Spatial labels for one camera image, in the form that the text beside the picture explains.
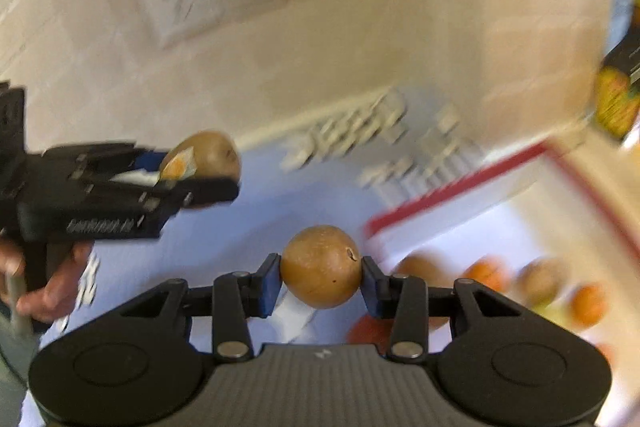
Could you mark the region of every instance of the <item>red edge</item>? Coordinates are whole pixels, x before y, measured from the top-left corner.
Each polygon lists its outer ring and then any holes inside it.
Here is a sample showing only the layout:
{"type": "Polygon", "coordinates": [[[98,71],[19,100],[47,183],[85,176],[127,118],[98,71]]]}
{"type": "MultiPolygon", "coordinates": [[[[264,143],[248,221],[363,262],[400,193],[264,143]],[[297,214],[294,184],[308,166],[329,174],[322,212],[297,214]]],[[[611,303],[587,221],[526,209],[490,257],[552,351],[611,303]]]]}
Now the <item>red edge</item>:
{"type": "Polygon", "coordinates": [[[367,224],[365,225],[365,235],[367,238],[371,238],[388,227],[400,223],[409,217],[415,216],[415,214],[429,210],[430,208],[444,203],[447,200],[455,198],[478,185],[497,178],[511,169],[517,168],[543,155],[555,163],[567,179],[569,179],[569,181],[572,182],[572,184],[578,188],[578,190],[580,190],[588,200],[591,201],[602,217],[609,221],[610,226],[613,227],[624,245],[630,250],[633,256],[640,261],[640,246],[628,232],[626,226],[622,221],[620,221],[618,214],[611,208],[609,203],[604,200],[593,185],[591,185],[591,183],[588,182],[582,174],[580,174],[578,169],[562,158],[559,150],[556,149],[553,142],[550,141],[543,141],[536,145],[532,145],[516,155],[510,156],[495,165],[472,174],[468,178],[463,178],[459,182],[447,185],[446,187],[436,190],[423,198],[406,203],[388,214],[373,217],[367,221],[367,224]]]}

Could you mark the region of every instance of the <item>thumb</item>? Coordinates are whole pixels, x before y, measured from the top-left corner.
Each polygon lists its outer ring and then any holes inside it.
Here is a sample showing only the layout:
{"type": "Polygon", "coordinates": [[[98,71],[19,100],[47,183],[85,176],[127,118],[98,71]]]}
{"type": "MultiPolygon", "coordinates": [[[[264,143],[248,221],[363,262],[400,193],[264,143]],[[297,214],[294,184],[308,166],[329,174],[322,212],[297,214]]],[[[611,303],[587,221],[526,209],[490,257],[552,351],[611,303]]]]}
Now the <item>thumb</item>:
{"type": "Polygon", "coordinates": [[[0,238],[0,272],[20,275],[24,271],[24,258],[20,248],[8,239],[0,238]]]}

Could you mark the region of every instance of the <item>hand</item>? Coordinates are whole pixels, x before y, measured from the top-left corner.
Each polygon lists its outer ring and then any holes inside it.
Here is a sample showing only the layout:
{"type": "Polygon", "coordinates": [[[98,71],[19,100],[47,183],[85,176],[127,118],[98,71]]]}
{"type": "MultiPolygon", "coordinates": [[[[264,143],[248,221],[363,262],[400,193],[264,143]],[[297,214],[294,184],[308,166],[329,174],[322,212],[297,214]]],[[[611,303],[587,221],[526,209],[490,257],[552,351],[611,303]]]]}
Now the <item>hand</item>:
{"type": "MultiPolygon", "coordinates": [[[[73,311],[78,294],[78,282],[89,260],[93,243],[76,243],[69,256],[60,264],[44,288],[27,293],[18,299],[20,315],[29,315],[45,323],[65,317],[73,311]]],[[[0,298],[8,303],[4,275],[24,272],[24,258],[12,241],[0,238],[0,298]]]]}

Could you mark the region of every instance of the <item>ribbed gray surface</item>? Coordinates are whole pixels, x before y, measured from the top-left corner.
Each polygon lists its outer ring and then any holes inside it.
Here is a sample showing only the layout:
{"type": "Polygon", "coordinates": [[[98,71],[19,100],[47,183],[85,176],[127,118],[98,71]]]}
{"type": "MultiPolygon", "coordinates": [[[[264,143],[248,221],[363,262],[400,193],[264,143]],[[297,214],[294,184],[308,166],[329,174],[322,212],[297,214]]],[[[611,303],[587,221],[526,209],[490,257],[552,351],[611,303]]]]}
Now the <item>ribbed gray surface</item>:
{"type": "Polygon", "coordinates": [[[420,367],[373,346],[267,346],[220,367],[187,407],[158,427],[485,425],[454,409],[420,367]]]}

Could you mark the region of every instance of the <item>tiled wall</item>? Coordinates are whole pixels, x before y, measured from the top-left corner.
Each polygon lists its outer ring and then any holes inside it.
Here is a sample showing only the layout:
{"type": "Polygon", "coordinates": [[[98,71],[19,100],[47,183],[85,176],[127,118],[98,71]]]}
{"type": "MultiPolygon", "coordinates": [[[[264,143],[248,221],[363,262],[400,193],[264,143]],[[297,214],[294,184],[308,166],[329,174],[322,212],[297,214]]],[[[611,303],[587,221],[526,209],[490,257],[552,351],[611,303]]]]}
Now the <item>tiled wall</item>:
{"type": "Polygon", "coordinates": [[[608,0],[289,0],[161,50],[139,0],[0,0],[0,73],[32,148],[246,136],[397,82],[440,86],[499,144],[578,115],[608,0]]]}

